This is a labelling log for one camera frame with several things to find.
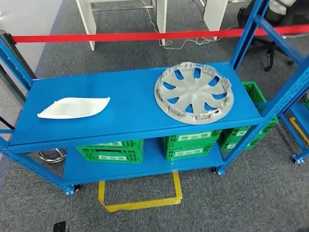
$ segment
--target crate label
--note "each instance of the crate label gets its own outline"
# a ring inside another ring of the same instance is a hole
[[[236,136],[244,136],[246,132],[247,130],[239,131],[238,133],[236,134]]]
[[[127,157],[125,156],[102,156],[102,155],[99,155],[99,159],[100,160],[122,160],[122,161],[127,161]]]
[[[177,151],[175,153],[175,156],[187,156],[187,155],[194,155],[203,153],[203,148],[194,149],[194,150],[187,150],[187,151]]]
[[[177,141],[203,139],[203,138],[210,138],[210,136],[211,136],[211,131],[198,133],[198,134],[185,134],[185,135],[179,135]]]
[[[114,142],[114,143],[96,144],[96,146],[122,146],[122,142],[118,141],[118,142]]]
[[[227,149],[234,148],[236,144],[228,144]]]

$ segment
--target blue metal shelf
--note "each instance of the blue metal shelf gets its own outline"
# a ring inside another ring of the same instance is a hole
[[[143,162],[141,164],[88,162],[75,148],[69,148],[63,172],[63,182],[68,185],[82,184],[219,167],[223,164],[217,143],[206,157],[167,162],[161,141],[159,138],[153,138],[145,141]]]
[[[228,115],[207,125],[192,126],[178,122],[158,107],[154,97],[155,84],[166,68],[32,80],[35,75],[15,47],[11,37],[0,31],[0,59],[29,90],[16,129],[2,130],[12,133],[12,139],[8,143],[0,137],[0,152],[57,185],[66,191],[66,195],[74,193],[74,184],[162,174],[173,170],[216,167],[219,175],[225,174],[225,170],[248,143],[272,118],[283,115],[289,109],[309,86],[309,56],[303,57],[263,19],[269,2],[270,0],[255,2],[229,63],[210,63],[230,80],[234,101]],[[298,65],[261,115],[236,73],[259,26]],[[50,120],[37,117],[37,113],[54,101],[65,97],[111,97],[111,101],[102,112],[87,118]],[[296,105],[292,111],[308,133],[309,117],[306,116],[308,115],[308,109],[304,107]],[[241,126],[251,127],[224,159],[216,144],[204,158],[167,162],[157,138]],[[87,162],[74,148],[78,145],[133,139],[146,139],[142,164]],[[69,147],[63,178],[24,154],[55,147]],[[309,156],[309,149],[304,150],[295,157],[295,160],[300,162],[307,156]]]
[[[217,122],[188,125],[172,119],[160,109],[154,97],[154,86],[166,68],[40,79],[33,81],[9,149],[22,153],[155,138],[257,125],[262,120],[230,63],[210,65],[228,78],[234,97],[233,108]],[[65,97],[111,97],[111,101],[102,112],[86,118],[54,120],[36,115],[55,100]]]
[[[309,135],[309,109],[304,103],[295,104],[291,107],[292,114],[301,127],[302,131]]]

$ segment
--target red rope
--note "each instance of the red rope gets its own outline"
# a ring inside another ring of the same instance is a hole
[[[278,33],[282,35],[302,34],[309,32],[309,25],[297,25],[288,27],[277,27]],[[230,29],[219,31],[178,31],[167,33],[155,32],[138,32],[138,33],[104,33],[96,35],[85,34],[63,34],[63,35],[17,35],[13,36],[17,43],[69,43],[69,42],[87,42],[87,41],[146,41],[146,40],[176,40],[176,39],[192,39],[192,38],[211,38],[211,37],[240,37],[243,29]],[[265,36],[266,33],[259,28],[255,36]]]

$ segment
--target shelf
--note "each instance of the shelf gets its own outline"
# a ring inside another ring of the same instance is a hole
[[[298,124],[307,135],[309,135],[309,109],[304,103],[294,104],[291,107],[292,114]]]
[[[63,182],[84,184],[100,180],[118,180],[139,176],[170,173],[200,168],[218,167],[224,164],[222,154],[216,143],[206,157],[183,159],[167,162],[163,145],[158,138],[145,140],[142,164],[87,162],[75,148],[69,148],[63,172]]]
[[[210,63],[228,78],[234,92],[232,109],[207,125],[173,120],[155,99],[155,84],[166,68],[66,76],[34,80],[9,149],[17,153],[55,147],[155,138],[173,134],[234,128],[259,124],[262,117],[230,63]],[[44,108],[65,97],[110,97],[103,111],[85,118],[38,118]]]

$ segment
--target white table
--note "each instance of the white table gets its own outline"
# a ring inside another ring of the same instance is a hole
[[[115,2],[115,1],[133,1],[133,0],[76,0],[76,3],[81,13],[81,19],[83,20],[84,26],[86,33],[96,34],[96,25],[94,21],[93,11],[108,11],[108,10],[115,10],[114,9],[93,9],[91,3],[97,2]],[[152,6],[142,6],[142,7],[133,7],[134,9],[151,9],[154,8]],[[157,9],[157,25],[160,33],[166,32],[166,15],[167,8],[167,0],[156,0]],[[90,46],[91,50],[94,51],[94,41],[90,41]]]
[[[220,30],[228,3],[250,2],[251,0],[207,0],[204,7],[203,20],[210,31]]]

